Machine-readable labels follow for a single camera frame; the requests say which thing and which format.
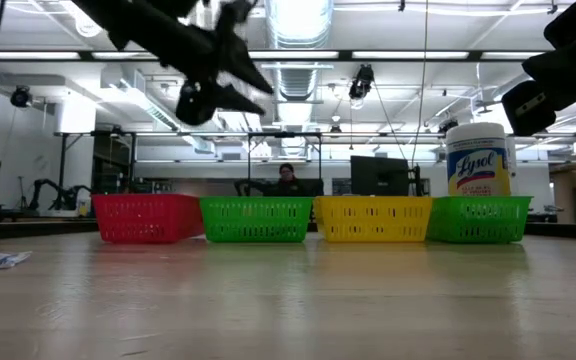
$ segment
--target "desk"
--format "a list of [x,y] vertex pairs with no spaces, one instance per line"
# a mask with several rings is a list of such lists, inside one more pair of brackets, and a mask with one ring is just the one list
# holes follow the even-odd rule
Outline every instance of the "desk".
[[573,359],[576,240],[0,240],[0,360]]

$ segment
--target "lysol label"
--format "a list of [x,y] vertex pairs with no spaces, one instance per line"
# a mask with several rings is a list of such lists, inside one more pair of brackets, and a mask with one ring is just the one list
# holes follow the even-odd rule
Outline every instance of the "lysol label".
[[486,138],[448,144],[450,195],[509,195],[504,139]]

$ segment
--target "mesh basket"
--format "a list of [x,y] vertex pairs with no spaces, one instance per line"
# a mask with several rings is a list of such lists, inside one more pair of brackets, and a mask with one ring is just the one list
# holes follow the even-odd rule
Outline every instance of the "mesh basket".
[[99,232],[118,244],[174,243],[203,234],[199,199],[176,194],[93,195]]
[[428,238],[454,243],[520,241],[530,196],[449,196],[435,199]]
[[317,228],[329,242],[421,242],[433,199],[408,196],[321,196]]
[[206,237],[213,242],[301,242],[312,198],[205,197]]

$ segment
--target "white lid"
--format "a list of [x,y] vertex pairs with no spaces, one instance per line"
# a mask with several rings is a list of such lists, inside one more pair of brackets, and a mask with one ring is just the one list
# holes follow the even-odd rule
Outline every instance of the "white lid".
[[501,124],[488,122],[464,124],[448,130],[446,143],[491,137],[505,139],[504,127]]

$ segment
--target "ventilation duct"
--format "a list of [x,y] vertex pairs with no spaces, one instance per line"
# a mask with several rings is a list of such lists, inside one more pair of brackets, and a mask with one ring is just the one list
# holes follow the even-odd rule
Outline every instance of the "ventilation duct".
[[[332,22],[332,0],[266,0],[265,9],[272,48],[303,50],[326,46]],[[319,71],[276,70],[274,77],[278,100],[314,100]],[[277,105],[277,115],[283,123],[304,126],[312,116],[312,107],[307,103],[281,103]],[[282,141],[286,155],[297,155],[303,151],[283,144],[286,140]]]
[[[156,123],[163,124],[164,127],[172,131],[215,131],[216,125],[213,122],[204,124],[201,128],[189,128],[182,125],[174,114],[167,107],[161,104],[155,97],[150,96],[147,91],[147,82],[143,74],[138,70],[125,71],[119,64],[110,64],[101,71],[101,88],[123,88],[122,92],[133,104],[142,108]],[[184,136],[183,139],[192,145],[198,154],[215,152],[215,144],[196,136]]]

